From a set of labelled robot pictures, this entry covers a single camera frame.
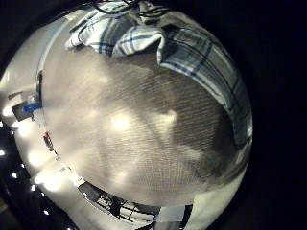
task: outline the gray carpet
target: gray carpet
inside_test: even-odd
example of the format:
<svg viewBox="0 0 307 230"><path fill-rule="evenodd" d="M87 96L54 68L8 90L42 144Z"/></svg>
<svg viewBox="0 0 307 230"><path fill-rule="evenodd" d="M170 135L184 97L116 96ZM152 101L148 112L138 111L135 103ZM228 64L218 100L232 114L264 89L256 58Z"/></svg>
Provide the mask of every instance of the gray carpet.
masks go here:
<svg viewBox="0 0 307 230"><path fill-rule="evenodd" d="M63 160L85 180L124 199L190 204L235 167L231 123L196 82L162 69L152 52L110 59L65 51L46 60L42 100Z"/></svg>

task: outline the plaid blanket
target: plaid blanket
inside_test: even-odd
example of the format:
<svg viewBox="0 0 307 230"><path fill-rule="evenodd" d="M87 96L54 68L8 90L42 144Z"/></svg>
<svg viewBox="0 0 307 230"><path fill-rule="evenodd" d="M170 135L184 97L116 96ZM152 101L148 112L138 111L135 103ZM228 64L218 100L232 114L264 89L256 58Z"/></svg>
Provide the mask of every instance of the plaid blanket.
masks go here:
<svg viewBox="0 0 307 230"><path fill-rule="evenodd" d="M141 2L149 8L149 2ZM101 6L106 11L122 8L123 2ZM251 108L246 88L229 53L221 43L185 14L170 11L148 20L133 10L117 14L90 11L70 31L67 50L90 46L108 57L123 57L156 44L157 63L202 85L226 110L238 147L251 139Z"/></svg>

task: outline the string light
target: string light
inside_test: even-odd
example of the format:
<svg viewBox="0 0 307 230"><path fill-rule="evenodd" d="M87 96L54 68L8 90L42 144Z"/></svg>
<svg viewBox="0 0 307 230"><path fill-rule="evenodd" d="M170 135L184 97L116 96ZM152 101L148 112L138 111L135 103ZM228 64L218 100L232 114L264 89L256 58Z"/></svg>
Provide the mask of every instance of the string light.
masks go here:
<svg viewBox="0 0 307 230"><path fill-rule="evenodd" d="M44 215L49 216L49 212L47 210L43 211Z"/></svg>
<svg viewBox="0 0 307 230"><path fill-rule="evenodd" d="M17 177L18 177L16 172L12 172L12 173L11 173L11 176L12 176L12 178L14 178L14 179L17 179Z"/></svg>

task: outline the ceiling light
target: ceiling light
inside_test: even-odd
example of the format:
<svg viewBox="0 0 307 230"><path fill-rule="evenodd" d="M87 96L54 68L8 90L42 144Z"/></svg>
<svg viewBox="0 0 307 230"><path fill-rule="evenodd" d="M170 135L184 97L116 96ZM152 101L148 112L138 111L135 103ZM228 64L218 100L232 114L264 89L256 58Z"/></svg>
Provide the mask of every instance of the ceiling light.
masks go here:
<svg viewBox="0 0 307 230"><path fill-rule="evenodd" d="M17 179L17 177L18 177L16 172L12 172L12 173L11 173L11 176L12 176L12 178L14 178L14 179Z"/></svg>

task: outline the blue plaid fabric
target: blue plaid fabric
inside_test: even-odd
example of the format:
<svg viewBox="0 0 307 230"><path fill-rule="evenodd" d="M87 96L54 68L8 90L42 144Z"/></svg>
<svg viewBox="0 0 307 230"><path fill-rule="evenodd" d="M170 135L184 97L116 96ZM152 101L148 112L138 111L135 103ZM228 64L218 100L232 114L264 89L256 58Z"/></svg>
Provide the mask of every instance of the blue plaid fabric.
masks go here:
<svg viewBox="0 0 307 230"><path fill-rule="evenodd" d="M110 2L101 8L113 11L123 4ZM90 11L71 29L65 48L91 46L100 54L117 58L157 44L157 63L202 85L228 113L237 146L244 145L252 135L251 108L233 60L211 34L194 24L182 23L180 18L177 19L180 23L176 23L173 17L161 27L162 20L167 20L167 14L146 25L130 11L117 14Z"/></svg>

